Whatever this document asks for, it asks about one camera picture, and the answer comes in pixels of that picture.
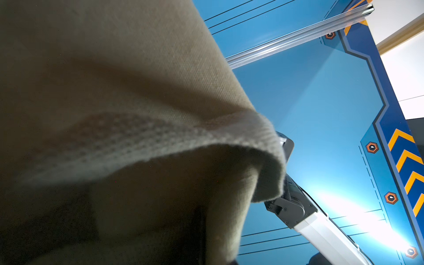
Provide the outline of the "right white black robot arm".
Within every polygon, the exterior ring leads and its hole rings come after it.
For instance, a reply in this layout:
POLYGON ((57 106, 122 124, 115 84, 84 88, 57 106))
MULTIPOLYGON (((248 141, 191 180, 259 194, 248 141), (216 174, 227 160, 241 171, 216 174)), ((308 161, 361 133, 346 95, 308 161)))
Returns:
POLYGON ((310 258, 310 265, 373 264, 352 238, 288 174, 281 187, 283 194, 265 202, 265 206, 319 251, 310 258))

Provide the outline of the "olive green tote bag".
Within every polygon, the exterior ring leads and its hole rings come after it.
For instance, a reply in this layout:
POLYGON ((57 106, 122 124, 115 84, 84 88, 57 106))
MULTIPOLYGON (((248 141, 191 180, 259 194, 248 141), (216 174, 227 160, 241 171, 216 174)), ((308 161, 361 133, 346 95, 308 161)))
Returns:
POLYGON ((1 264, 229 265, 285 175, 192 1, 1 2, 1 264))

